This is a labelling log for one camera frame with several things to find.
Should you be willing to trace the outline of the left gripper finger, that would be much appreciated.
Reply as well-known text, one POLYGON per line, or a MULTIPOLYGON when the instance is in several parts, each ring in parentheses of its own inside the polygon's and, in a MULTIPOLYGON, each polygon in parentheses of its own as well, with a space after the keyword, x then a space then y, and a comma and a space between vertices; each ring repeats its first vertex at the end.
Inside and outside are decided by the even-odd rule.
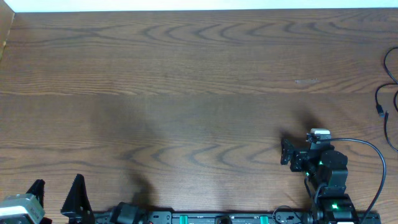
POLYGON ((76 175, 60 212, 68 218, 68 224, 95 224, 83 175, 76 175))
POLYGON ((44 186, 45 181, 43 179, 37 179, 26 192, 26 194, 34 195, 42 207, 44 207, 44 186))

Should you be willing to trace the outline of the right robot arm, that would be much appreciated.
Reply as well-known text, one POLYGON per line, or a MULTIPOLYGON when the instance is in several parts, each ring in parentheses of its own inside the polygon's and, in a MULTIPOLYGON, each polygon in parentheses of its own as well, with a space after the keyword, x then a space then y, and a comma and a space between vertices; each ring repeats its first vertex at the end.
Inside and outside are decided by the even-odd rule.
POLYGON ((302 223, 359 223, 356 209, 346 191, 348 158, 331 144, 328 137, 308 136, 309 147, 296 147, 288 139, 281 140, 282 165, 290 165, 292 172, 306 175, 305 185, 312 200, 309 212, 302 215, 302 223))

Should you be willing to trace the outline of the black USB cable long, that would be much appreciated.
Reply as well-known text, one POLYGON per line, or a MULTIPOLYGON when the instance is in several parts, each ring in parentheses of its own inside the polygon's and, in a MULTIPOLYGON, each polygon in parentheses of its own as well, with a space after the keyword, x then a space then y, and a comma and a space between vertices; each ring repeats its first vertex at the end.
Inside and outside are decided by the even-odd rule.
MULTIPOLYGON (((385 54, 384 58, 383 58, 383 68, 384 68, 384 70, 386 71, 386 73, 389 75, 389 77, 393 80, 393 83, 389 83, 388 85, 397 85, 397 78, 395 78, 395 77, 393 76, 393 74, 392 74, 391 71, 388 69, 387 64, 386 64, 387 56, 388 56, 393 50, 397 50, 397 46, 394 46, 394 47, 392 47, 391 49, 389 49, 389 50, 387 51, 387 53, 385 54)), ((396 99, 397 99, 397 91, 396 91, 396 93, 395 93, 395 95, 394 95, 394 98, 393 98, 393 100, 394 100, 394 102, 393 102, 394 108, 395 108, 396 111, 397 111, 396 99)), ((391 143, 391 140, 389 139, 389 136, 388 136, 388 130, 387 130, 388 119, 389 119, 389 113, 388 113, 388 111, 386 111, 386 112, 385 112, 385 116, 384 116, 384 135, 385 135, 385 138, 386 138, 386 141, 387 141, 388 145, 397 153, 397 148, 393 146, 393 144, 391 143)))

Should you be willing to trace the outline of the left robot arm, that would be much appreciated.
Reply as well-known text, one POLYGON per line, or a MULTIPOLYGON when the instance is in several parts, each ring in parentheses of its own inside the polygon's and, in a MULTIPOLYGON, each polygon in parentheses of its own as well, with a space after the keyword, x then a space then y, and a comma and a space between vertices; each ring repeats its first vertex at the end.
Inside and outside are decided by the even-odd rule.
POLYGON ((72 224, 138 224, 147 220, 143 209, 124 202, 107 212, 94 212, 81 174, 76 175, 60 213, 72 224))

